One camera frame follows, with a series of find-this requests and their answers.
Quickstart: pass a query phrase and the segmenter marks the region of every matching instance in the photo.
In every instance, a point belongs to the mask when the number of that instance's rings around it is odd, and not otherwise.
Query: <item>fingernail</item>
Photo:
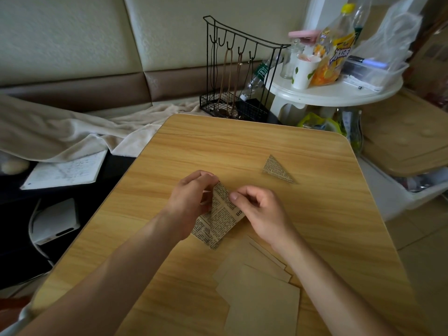
[[[232,200],[236,200],[236,199],[238,198],[238,193],[236,193],[236,192],[232,192],[232,193],[229,195],[229,197],[230,197],[230,199],[232,199]]]

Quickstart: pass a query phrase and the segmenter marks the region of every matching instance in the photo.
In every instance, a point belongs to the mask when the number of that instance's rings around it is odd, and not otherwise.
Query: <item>wooden table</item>
[[[269,154],[298,185],[262,173]],[[197,169],[215,173],[230,190],[254,184],[276,191],[299,232],[367,301],[406,335],[429,334],[343,136],[185,114],[169,118],[135,160],[37,292],[32,311],[42,312],[92,272]],[[245,234],[275,254],[246,218],[216,251],[191,235],[171,252],[117,334],[224,335],[229,306],[211,276]],[[291,283],[301,285],[295,276]],[[328,334],[305,291],[297,334]]]

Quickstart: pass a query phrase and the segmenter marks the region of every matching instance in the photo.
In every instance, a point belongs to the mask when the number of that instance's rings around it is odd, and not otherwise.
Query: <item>white cup with leaf pattern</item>
[[[296,90],[305,90],[310,85],[314,72],[322,59],[319,56],[300,54],[293,71],[292,86]]]

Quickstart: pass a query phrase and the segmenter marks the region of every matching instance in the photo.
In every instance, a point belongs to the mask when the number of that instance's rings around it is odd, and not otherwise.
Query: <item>round white table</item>
[[[283,64],[279,63],[274,74],[271,68],[266,76],[266,89],[271,84],[271,93],[275,95],[271,106],[271,112],[283,124],[294,124],[297,118],[301,118],[305,112],[306,105],[316,105],[325,107],[342,107],[364,105],[381,101],[393,96],[403,86],[403,79],[399,78],[395,83],[389,85],[381,92],[374,92],[366,88],[359,89],[356,86],[347,84],[341,80],[326,86],[310,86],[306,90],[296,90],[292,87],[291,79],[284,79],[280,76]],[[291,104],[294,108],[283,108],[286,104]]]

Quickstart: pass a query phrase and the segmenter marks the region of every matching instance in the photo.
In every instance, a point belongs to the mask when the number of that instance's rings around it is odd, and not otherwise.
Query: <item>white electronic device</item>
[[[31,241],[37,245],[79,229],[75,200],[70,198],[43,209],[36,214],[30,227]]]

